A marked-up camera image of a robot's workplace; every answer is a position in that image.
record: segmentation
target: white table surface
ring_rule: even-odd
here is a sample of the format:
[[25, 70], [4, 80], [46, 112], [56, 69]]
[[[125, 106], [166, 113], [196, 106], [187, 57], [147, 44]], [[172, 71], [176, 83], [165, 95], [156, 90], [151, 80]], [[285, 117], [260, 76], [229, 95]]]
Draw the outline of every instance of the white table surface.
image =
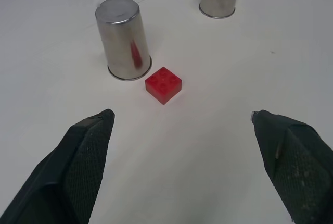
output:
[[136, 0], [148, 75], [183, 79], [166, 105], [108, 73], [101, 1], [0, 0], [0, 211], [72, 124], [111, 108], [91, 223], [291, 223], [250, 115], [304, 121], [333, 147], [333, 0], [238, 0], [224, 20], [199, 0]]

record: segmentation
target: red lego brick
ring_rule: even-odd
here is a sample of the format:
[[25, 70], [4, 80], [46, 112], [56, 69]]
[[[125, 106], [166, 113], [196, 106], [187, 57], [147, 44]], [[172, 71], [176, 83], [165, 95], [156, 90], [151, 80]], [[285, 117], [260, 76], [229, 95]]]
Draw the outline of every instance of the red lego brick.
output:
[[152, 74], [145, 83], [146, 90], [161, 104], [167, 103], [182, 89], [181, 79], [165, 67]]

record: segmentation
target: metal tip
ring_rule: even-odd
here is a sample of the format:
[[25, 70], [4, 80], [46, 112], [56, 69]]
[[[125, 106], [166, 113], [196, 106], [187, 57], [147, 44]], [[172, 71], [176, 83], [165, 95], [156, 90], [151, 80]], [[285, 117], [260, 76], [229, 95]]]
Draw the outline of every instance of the metal tip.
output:
[[254, 118], [254, 116], [256, 115], [256, 114], [258, 114], [259, 113], [259, 111], [252, 111], [252, 114], [251, 114], [251, 121], [252, 121], [252, 123], [254, 123], [253, 122], [253, 118]]

